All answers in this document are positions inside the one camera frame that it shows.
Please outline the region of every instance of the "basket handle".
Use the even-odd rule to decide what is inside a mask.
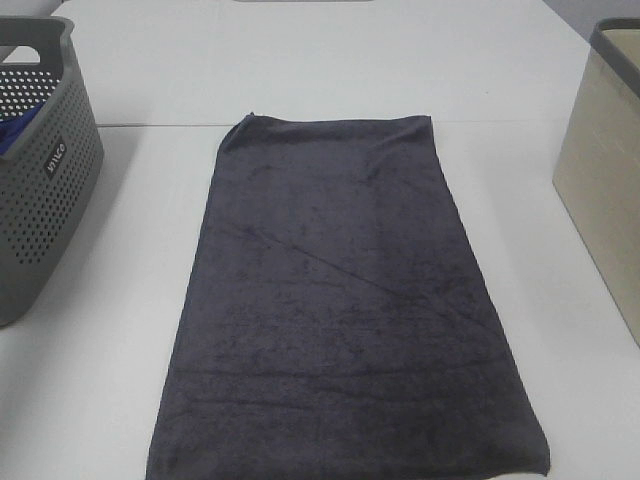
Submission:
[[[73,23],[60,17],[0,17],[0,45],[33,48],[39,67],[61,76],[71,30]]]

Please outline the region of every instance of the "brand logo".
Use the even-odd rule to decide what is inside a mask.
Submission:
[[[62,137],[58,137],[58,141],[55,143],[53,150],[49,154],[49,157],[44,164],[44,173],[47,174],[49,180],[51,180],[58,171],[58,168],[60,167],[62,159],[64,158],[66,153],[67,145],[64,143],[64,140],[62,140]]]

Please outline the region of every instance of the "dark gray towel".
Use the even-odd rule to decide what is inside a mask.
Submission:
[[[430,119],[250,115],[234,127],[218,152],[147,479],[548,469]]]

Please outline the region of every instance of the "white surface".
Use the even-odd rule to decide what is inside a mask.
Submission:
[[[588,47],[540,0],[73,0],[100,124],[563,119]]]
[[[76,235],[32,310],[0,330],[0,479],[143,479],[226,130],[101,129]]]
[[[549,478],[635,480],[640,349],[549,181],[562,126],[435,133],[551,446]],[[0,478],[144,478],[226,130],[101,129],[105,169],[76,237],[33,310],[0,331]]]

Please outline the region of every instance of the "beige storage box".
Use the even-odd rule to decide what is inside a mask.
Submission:
[[[591,46],[553,183],[640,344],[640,18]]]

